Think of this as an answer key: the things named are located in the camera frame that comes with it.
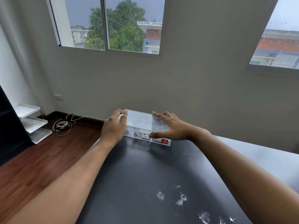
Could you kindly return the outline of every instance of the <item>wall socket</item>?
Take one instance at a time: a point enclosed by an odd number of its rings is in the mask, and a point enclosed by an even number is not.
[[[53,94],[53,95],[54,95],[54,98],[55,98],[56,100],[61,100],[61,101],[63,101],[62,96],[61,96],[60,94]]]

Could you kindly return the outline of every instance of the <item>glossy table surface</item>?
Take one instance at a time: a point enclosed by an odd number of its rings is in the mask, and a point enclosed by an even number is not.
[[[299,155],[217,137],[299,192]],[[77,223],[251,223],[201,151],[124,137],[105,160]]]

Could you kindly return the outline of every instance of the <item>sky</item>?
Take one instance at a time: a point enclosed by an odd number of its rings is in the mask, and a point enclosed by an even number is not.
[[[117,4],[123,0],[106,0],[107,8],[115,9]],[[133,0],[139,7],[145,9],[147,21],[163,21],[165,0]],[[91,7],[100,7],[100,0],[65,0],[69,15],[70,25],[89,26],[89,15]]]
[[[122,0],[106,0],[114,9]],[[165,0],[133,0],[146,11],[147,21],[163,21]],[[70,25],[89,26],[91,7],[100,7],[100,0],[65,0]],[[279,0],[266,29],[299,31],[299,0]]]

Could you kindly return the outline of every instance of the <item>window glass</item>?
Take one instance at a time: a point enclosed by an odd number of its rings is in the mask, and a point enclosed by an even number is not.
[[[159,54],[164,3],[165,0],[106,0],[109,48]]]
[[[278,0],[250,64],[299,69],[299,0]]]
[[[51,6],[62,46],[104,50],[100,0],[51,0]]]

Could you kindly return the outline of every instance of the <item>orange building wall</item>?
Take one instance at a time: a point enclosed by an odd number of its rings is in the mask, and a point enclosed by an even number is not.
[[[299,52],[299,41],[290,40],[290,39],[262,37],[257,46],[257,49]]]
[[[161,30],[147,29],[146,39],[161,40]]]

